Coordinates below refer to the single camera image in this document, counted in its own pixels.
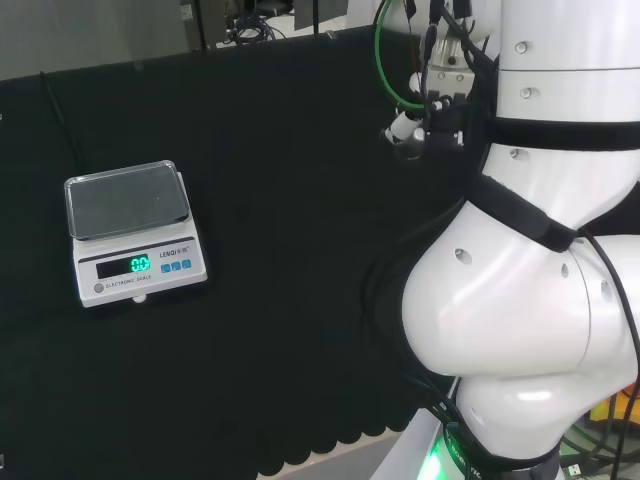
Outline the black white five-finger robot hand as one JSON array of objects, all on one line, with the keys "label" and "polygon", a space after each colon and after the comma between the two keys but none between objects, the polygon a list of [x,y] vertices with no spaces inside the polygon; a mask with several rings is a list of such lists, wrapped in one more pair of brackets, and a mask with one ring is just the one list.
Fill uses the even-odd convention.
[{"label": "black white five-finger robot hand", "polygon": [[468,68],[434,67],[428,72],[424,93],[429,115],[398,106],[396,118],[381,132],[382,141],[404,160],[416,160],[431,150],[461,151],[474,80],[475,74]]}]

